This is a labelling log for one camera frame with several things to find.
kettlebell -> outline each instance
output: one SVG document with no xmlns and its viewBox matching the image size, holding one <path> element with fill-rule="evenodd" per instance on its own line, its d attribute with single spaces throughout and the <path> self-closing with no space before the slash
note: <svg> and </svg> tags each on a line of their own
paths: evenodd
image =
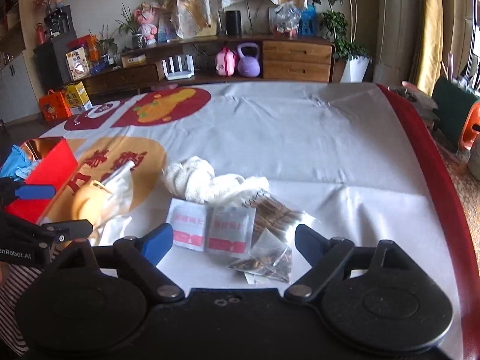
<svg viewBox="0 0 480 360">
<path fill-rule="evenodd" d="M 257 49 L 256 56 L 245 56 L 243 55 L 242 49 L 244 47 L 253 47 Z M 260 74 L 260 63 L 258 58 L 260 57 L 260 47 L 256 43 L 241 43 L 237 47 L 238 57 L 240 61 L 238 62 L 237 70 L 244 77 L 257 77 Z"/>
</svg>

black vase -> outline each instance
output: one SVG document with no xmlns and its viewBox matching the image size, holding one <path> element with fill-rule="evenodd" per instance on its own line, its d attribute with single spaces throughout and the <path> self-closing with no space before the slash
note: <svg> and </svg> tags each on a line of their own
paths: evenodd
<svg viewBox="0 0 480 360">
<path fill-rule="evenodd" d="M 131 38 L 131 41 L 134 49 L 141 49 L 145 46 L 145 41 L 143 40 L 142 34 L 134 34 Z"/>
</svg>

striped fabric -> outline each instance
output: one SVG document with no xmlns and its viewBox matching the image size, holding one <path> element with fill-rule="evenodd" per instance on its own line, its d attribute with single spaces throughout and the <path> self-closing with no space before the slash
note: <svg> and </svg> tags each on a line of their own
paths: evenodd
<svg viewBox="0 0 480 360">
<path fill-rule="evenodd" d="M 55 258 L 59 250 L 53 252 Z M 28 351 L 27 344 L 15 321 L 15 306 L 22 293 L 40 275 L 35 268 L 9 265 L 10 276 L 0 287 L 0 338 L 16 354 L 22 356 Z"/>
</svg>

drawer handle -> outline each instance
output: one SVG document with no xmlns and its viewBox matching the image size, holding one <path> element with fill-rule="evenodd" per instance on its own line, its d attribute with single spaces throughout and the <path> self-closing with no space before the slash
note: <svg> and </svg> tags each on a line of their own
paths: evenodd
<svg viewBox="0 0 480 360">
<path fill-rule="evenodd" d="M 305 69 L 289 69 L 289 73 L 303 73 L 305 74 L 307 71 Z"/>
</svg>

black cylindrical speaker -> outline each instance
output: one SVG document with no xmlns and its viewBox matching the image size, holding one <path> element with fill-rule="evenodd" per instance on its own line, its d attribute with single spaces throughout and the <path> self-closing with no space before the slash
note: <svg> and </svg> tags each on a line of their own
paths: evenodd
<svg viewBox="0 0 480 360">
<path fill-rule="evenodd" d="M 227 35 L 242 34 L 242 15 L 240 11 L 225 12 L 225 29 Z"/>
</svg>

